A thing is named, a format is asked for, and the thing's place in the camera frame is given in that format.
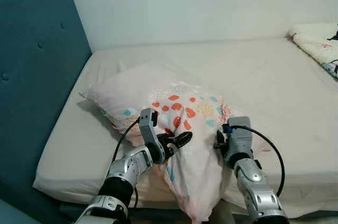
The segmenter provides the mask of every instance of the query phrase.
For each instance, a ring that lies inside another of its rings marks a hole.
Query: white wall
[[[117,45],[285,36],[337,21],[338,0],[75,0],[93,51]]]

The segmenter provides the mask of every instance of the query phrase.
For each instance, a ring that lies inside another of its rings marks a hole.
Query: pillow
[[[213,143],[218,126],[231,112],[221,96],[187,78],[162,64],[148,62],[93,85],[82,95],[100,107],[120,133],[147,107],[158,112],[157,134],[193,132],[187,145],[154,169],[180,208],[199,223],[208,220],[220,199],[222,162]],[[138,126],[130,130],[127,139],[133,145],[144,143]]]

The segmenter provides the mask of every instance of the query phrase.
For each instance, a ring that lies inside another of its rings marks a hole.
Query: teal headboard
[[[0,198],[41,223],[68,223],[32,183],[90,56],[73,0],[0,0]]]

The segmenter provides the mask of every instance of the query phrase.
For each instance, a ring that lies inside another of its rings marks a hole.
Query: blanket
[[[292,40],[338,79],[338,26],[335,23],[295,25]]]

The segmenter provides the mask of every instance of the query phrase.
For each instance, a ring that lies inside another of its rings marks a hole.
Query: bed
[[[72,0],[0,0],[0,7],[3,54],[10,54],[0,57],[0,197],[33,218],[76,218],[81,206],[71,203],[89,202],[109,166],[119,135],[78,92],[123,68],[167,58],[217,89],[275,142],[286,165],[281,202],[290,218],[338,210],[338,85],[289,39],[136,46],[91,55]],[[13,12],[26,13],[20,18]],[[130,148],[126,142],[120,156]],[[274,153],[262,145],[256,156],[276,189]],[[224,180],[222,198],[244,213],[234,178]],[[141,208],[178,207],[152,172],[138,190]]]

